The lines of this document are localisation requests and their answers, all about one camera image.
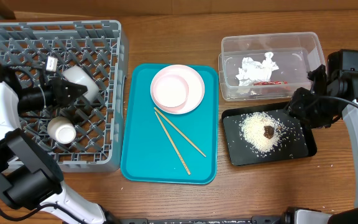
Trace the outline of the pile of rice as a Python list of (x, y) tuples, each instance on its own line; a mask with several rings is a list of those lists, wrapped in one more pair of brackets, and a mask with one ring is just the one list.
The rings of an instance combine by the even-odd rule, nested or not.
[[(275, 134), (272, 139), (264, 136), (264, 126), (274, 127)], [(288, 127), (278, 119), (267, 113), (256, 112), (247, 114), (239, 123), (240, 137), (249, 143), (253, 151), (266, 154), (273, 151), (282, 142), (282, 137), (287, 133)]]

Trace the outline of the white napkin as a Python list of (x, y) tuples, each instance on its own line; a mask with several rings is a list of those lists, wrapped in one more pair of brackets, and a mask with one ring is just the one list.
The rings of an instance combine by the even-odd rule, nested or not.
[(279, 69), (278, 65), (272, 60), (273, 52), (266, 52), (262, 62), (255, 61), (251, 57), (242, 59), (241, 67), (238, 68), (236, 78), (239, 86), (254, 85), (259, 82), (269, 82), (272, 72)]

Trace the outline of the red snack wrapper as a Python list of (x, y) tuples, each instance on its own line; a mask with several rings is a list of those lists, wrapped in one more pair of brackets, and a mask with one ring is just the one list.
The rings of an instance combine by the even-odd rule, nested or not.
[(287, 82), (281, 82), (281, 81), (269, 81), (269, 82), (256, 82), (253, 84), (253, 86), (262, 86), (262, 85), (286, 85)]

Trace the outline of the brown food scrap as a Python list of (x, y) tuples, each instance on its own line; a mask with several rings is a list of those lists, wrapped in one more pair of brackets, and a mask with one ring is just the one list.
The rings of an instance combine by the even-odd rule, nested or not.
[(267, 139), (272, 139), (274, 137), (275, 130), (272, 126), (264, 126), (264, 136)]

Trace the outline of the pink bowl with rice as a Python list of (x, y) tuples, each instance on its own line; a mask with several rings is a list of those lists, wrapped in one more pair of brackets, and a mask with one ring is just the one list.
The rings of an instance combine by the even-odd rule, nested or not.
[(162, 75), (152, 80), (150, 93), (156, 105), (177, 108), (188, 99), (189, 86), (179, 75)]

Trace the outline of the white paper cup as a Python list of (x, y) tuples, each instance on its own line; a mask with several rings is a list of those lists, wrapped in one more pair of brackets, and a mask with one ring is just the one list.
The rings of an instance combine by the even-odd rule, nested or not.
[(53, 118), (47, 126), (49, 136), (61, 144), (68, 144), (74, 141), (76, 130), (71, 121), (63, 116)]

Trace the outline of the wooden chopstick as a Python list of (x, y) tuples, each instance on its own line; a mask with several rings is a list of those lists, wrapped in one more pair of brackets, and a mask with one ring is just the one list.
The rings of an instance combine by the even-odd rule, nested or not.
[(171, 126), (173, 127), (186, 141), (188, 141), (203, 157), (206, 157), (206, 154), (198, 147), (193, 141), (188, 138), (180, 129), (177, 128), (159, 109), (154, 107), (154, 110)]
[(179, 150), (177, 149), (175, 143), (173, 142), (173, 139), (171, 138), (169, 132), (167, 131), (167, 129), (166, 129), (166, 127), (165, 127), (163, 121), (161, 120), (160, 116), (158, 115), (158, 113), (157, 113), (156, 111), (155, 111), (154, 113), (155, 113), (155, 115), (156, 115), (156, 117), (157, 117), (157, 119), (158, 119), (158, 121), (159, 121), (159, 123), (160, 123), (162, 129), (164, 130), (164, 133), (166, 134), (168, 140), (170, 141), (172, 147), (174, 148), (174, 150), (175, 150), (175, 152), (176, 152), (176, 154), (177, 154), (179, 160), (181, 161), (183, 167), (185, 168), (186, 173), (187, 173), (188, 175), (191, 175), (191, 172), (190, 172), (190, 170), (189, 170), (189, 168), (188, 168), (186, 162), (185, 162), (184, 159), (182, 158), (182, 156), (181, 156)]

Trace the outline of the grey shallow bowl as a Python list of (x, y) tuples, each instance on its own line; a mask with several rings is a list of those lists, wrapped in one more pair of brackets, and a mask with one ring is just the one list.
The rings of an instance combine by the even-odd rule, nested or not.
[(79, 66), (73, 66), (65, 70), (62, 75), (72, 83), (84, 85), (87, 87), (87, 92), (83, 96), (89, 101), (93, 102), (99, 93), (99, 87), (94, 80)]

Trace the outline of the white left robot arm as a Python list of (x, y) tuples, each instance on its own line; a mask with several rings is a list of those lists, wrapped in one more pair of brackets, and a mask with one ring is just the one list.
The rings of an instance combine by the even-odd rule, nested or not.
[(57, 162), (24, 133), (19, 121), (24, 112), (67, 106), (90, 86), (62, 78), (46, 81), (46, 74), (57, 70), (57, 58), (49, 56), (32, 62), (40, 72), (39, 86), (23, 88), (16, 75), (22, 66), (0, 65), (0, 216), (19, 222), (47, 212), (63, 223), (119, 223), (65, 183)]

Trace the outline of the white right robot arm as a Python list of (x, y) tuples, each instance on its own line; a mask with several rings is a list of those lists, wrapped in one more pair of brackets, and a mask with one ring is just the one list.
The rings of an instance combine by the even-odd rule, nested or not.
[(354, 208), (346, 212), (328, 214), (308, 208), (295, 208), (284, 213), (282, 223), (358, 223), (358, 71), (336, 69), (330, 75), (320, 65), (307, 73), (312, 82), (309, 90), (298, 88), (285, 110), (308, 128), (328, 128), (342, 119), (351, 140), (356, 173)]

